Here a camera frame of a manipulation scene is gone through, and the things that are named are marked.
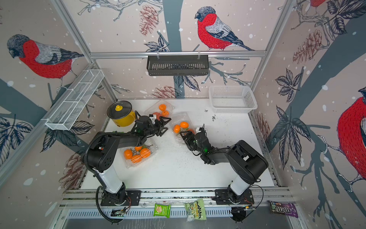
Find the large orange container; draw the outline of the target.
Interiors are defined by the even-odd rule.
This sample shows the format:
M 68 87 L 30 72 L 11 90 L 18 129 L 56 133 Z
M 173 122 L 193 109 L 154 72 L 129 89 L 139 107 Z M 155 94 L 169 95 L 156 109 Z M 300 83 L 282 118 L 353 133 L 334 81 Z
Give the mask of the large orange container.
M 153 115 L 155 115 L 156 116 L 156 119 L 157 120 L 160 120 L 160 116 L 162 115 L 161 113 L 159 113 L 159 112 L 155 112 L 155 113 L 153 113 Z

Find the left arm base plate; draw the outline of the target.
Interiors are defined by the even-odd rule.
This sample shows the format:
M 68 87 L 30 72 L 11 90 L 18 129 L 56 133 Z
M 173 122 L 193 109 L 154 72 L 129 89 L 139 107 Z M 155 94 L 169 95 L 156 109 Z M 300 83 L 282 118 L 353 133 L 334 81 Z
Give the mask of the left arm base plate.
M 101 206 L 138 206 L 141 193 L 140 190 L 125 190 L 117 194 L 103 191 Z

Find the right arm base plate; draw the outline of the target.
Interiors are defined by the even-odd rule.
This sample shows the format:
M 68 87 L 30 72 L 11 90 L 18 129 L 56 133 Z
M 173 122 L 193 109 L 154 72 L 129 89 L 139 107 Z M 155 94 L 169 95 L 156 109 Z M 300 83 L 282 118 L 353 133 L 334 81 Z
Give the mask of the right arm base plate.
M 253 195 L 250 189 L 245 190 L 241 195 L 236 195 L 231 189 L 216 189 L 213 201 L 217 205 L 254 205 Z

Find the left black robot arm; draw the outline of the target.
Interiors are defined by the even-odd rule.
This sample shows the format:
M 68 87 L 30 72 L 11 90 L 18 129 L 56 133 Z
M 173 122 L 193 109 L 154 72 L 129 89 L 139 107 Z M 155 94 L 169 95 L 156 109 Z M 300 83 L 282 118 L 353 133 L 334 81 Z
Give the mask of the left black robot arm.
M 139 204 L 141 196 L 137 191 L 126 191 L 125 184 L 118 177 L 113 162 L 120 148 L 141 147 L 148 138 L 163 136 L 168 130 L 166 125 L 172 120 L 169 117 L 150 114 L 140 115 L 138 112 L 133 128 L 126 132 L 98 132 L 88 145 L 84 155 L 83 163 L 86 168 L 98 179 L 103 190 L 102 206 Z

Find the clear plastic container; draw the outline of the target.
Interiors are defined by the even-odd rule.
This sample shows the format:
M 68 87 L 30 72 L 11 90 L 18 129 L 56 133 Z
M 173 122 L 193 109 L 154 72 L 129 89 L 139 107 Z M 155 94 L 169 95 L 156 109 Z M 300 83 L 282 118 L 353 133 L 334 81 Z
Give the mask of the clear plastic container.
M 181 145 L 185 144 L 182 136 L 180 135 L 181 132 L 190 131 L 193 134 L 196 133 L 195 127 L 186 112 L 176 113 L 172 115 L 169 124 L 175 136 L 175 141 Z
M 156 115 L 157 119 L 163 117 L 170 117 L 173 114 L 174 106 L 166 100 L 159 100 L 150 108 L 145 110 L 146 115 Z
M 148 158 L 143 158 L 142 159 L 142 161 L 141 162 L 139 162 L 139 163 L 135 163 L 135 164 L 133 164 L 132 162 L 131 162 L 131 160 L 126 160 L 125 158 L 124 158 L 124 151 L 125 150 L 127 150 L 127 149 L 130 149 L 130 150 L 132 150 L 132 152 L 133 152 L 133 155 L 139 155 L 140 154 L 140 152 L 138 152 L 138 151 L 135 151 L 135 147 L 125 147 L 125 148 L 121 148 L 120 149 L 120 154 L 122 155 L 122 158 L 123 158 L 123 161 L 124 161 L 124 164 L 125 164 L 125 166 L 128 168 L 128 169 L 130 169 L 130 168 L 133 168 L 133 167 L 138 167 L 138 166 L 140 166 L 141 164 L 144 164 L 144 163 L 146 163 L 146 162 L 148 162 L 148 161 L 150 161 L 150 160 L 152 160 L 155 156 L 156 156 L 156 154 L 157 154 L 157 152 L 158 152 L 158 146 L 157 146 L 157 144 L 155 143 L 155 141 L 153 140 L 153 139 L 148 139 L 143 145 L 142 145 L 142 147 L 143 148 L 148 148 L 148 149 L 150 149 L 150 151 L 151 151 L 151 155 L 148 157 Z

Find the white plastic basket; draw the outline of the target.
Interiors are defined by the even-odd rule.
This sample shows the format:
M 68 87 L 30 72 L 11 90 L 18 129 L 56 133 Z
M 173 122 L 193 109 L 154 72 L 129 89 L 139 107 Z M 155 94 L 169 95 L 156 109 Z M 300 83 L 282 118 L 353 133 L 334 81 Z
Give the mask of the white plastic basket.
M 209 100 L 214 113 L 247 114 L 258 108 L 248 86 L 211 86 Z

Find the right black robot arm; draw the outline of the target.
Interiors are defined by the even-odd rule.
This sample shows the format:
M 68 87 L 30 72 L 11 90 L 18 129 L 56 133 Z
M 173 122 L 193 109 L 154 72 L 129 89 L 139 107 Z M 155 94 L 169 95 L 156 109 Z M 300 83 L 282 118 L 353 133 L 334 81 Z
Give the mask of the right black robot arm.
M 252 203 L 248 198 L 248 189 L 259 182 L 260 176 L 268 168 L 268 161 L 252 148 L 244 140 L 225 147 L 213 147 L 207 137 L 205 127 L 198 128 L 197 132 L 190 130 L 179 133 L 187 148 L 191 152 L 197 152 L 205 164 L 216 165 L 228 163 L 237 174 L 223 194 L 214 198 L 215 201 L 223 204 Z

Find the small orange container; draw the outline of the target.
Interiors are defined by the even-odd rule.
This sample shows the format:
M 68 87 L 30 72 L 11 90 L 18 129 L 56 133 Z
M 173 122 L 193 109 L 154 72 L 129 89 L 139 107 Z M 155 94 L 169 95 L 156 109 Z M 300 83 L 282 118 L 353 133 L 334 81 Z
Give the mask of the small orange container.
M 180 125 L 175 125 L 175 126 L 173 127 L 173 131 L 174 131 L 174 133 L 179 134 L 179 133 L 180 133 L 180 131 L 181 131 L 181 127 L 180 127 Z
M 169 112 L 167 110 L 162 111 L 163 117 L 169 117 Z
M 166 105 L 165 105 L 165 104 L 160 104 L 160 105 L 159 105 L 159 110 L 160 110 L 160 111 L 164 111 L 164 110 L 166 110 Z

